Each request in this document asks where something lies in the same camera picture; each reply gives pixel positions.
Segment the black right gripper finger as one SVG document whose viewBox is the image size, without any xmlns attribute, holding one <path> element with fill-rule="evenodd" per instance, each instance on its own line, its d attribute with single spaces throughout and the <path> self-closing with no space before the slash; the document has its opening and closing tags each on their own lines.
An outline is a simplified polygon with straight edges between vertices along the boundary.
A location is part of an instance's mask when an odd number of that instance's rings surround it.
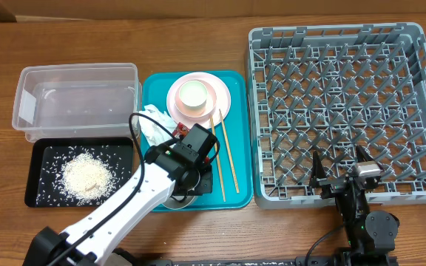
<svg viewBox="0 0 426 266">
<path fill-rule="evenodd" d="M 326 180 L 327 176 L 322 166 L 322 161 L 317 151 L 313 153 L 313 162 L 311 169 L 311 181 Z"/>
<path fill-rule="evenodd" d="M 374 162 L 372 156 L 361 145 L 356 145 L 356 158 L 358 163 Z"/>
</svg>

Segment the grey white bowl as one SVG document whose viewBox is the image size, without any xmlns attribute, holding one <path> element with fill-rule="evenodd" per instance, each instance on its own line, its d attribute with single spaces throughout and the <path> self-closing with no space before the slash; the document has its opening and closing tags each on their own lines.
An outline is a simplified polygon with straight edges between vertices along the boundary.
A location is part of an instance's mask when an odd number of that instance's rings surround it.
<svg viewBox="0 0 426 266">
<path fill-rule="evenodd" d="M 171 196 L 161 205 L 168 210 L 177 211 L 193 204 L 197 196 Z"/>
</svg>

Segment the white napkin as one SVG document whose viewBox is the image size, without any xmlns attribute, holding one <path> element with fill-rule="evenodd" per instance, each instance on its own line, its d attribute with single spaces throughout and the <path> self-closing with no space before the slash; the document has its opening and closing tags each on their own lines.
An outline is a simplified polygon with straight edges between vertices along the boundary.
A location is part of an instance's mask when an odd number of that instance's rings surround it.
<svg viewBox="0 0 426 266">
<path fill-rule="evenodd" d="M 159 122 L 159 124 L 170 133 L 172 133 L 178 125 L 167 114 L 167 112 L 161 112 L 156 106 L 152 104 L 146 105 L 144 110 L 140 111 L 140 113 Z M 156 146 L 171 139 L 169 134 L 167 134 L 161 127 L 147 118 L 139 117 L 139 124 L 141 126 L 141 131 L 150 146 Z"/>
</svg>

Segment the white rice pile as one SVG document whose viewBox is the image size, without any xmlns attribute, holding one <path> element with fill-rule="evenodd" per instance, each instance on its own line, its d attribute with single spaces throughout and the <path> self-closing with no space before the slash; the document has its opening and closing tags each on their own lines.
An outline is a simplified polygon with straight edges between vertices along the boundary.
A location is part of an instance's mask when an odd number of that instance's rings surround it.
<svg viewBox="0 0 426 266">
<path fill-rule="evenodd" d="M 70 193 L 89 200 L 107 186 L 110 173 L 99 162 L 82 154 L 65 166 L 63 178 Z"/>
</svg>

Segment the red sauce packet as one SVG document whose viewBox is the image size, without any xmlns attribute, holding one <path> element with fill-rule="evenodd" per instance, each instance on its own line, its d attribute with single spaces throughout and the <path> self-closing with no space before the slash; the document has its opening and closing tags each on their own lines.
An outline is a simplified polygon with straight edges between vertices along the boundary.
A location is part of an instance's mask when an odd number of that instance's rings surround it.
<svg viewBox="0 0 426 266">
<path fill-rule="evenodd" d="M 185 126 L 182 123 L 178 123 L 175 130 L 172 132 L 172 134 L 179 139 L 184 138 L 188 133 L 189 133 L 190 129 Z"/>
</svg>

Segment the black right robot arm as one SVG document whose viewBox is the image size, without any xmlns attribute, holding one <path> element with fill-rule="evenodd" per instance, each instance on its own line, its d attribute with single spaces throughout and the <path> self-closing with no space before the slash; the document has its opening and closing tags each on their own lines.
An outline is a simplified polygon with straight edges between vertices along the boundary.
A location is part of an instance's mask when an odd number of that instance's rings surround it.
<svg viewBox="0 0 426 266">
<path fill-rule="evenodd" d="M 350 174 L 334 180 L 327 178 L 320 156 L 313 153 L 312 188 L 320 188 L 322 199 L 333 199 L 342 216 L 342 225 L 318 239 L 308 250 L 304 263 L 311 264 L 311 254 L 319 243 L 344 229 L 347 248 L 337 248 L 327 265 L 397 265 L 397 258 L 388 254 L 395 249 L 399 219 L 386 211 L 372 211 L 366 191 L 379 186 L 383 167 L 362 146 L 356 146 L 357 163 Z"/>
</svg>

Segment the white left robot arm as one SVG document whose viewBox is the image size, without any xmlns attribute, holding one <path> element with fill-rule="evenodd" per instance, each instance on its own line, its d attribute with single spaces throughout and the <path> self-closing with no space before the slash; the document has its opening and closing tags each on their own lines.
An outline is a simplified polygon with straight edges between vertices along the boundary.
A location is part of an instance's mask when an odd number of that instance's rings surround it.
<svg viewBox="0 0 426 266">
<path fill-rule="evenodd" d="M 103 265 L 124 237 L 175 194 L 189 194 L 212 167 L 210 144 L 167 141 L 152 146 L 132 177 L 105 203 L 62 232 L 35 235 L 25 265 Z"/>
</svg>

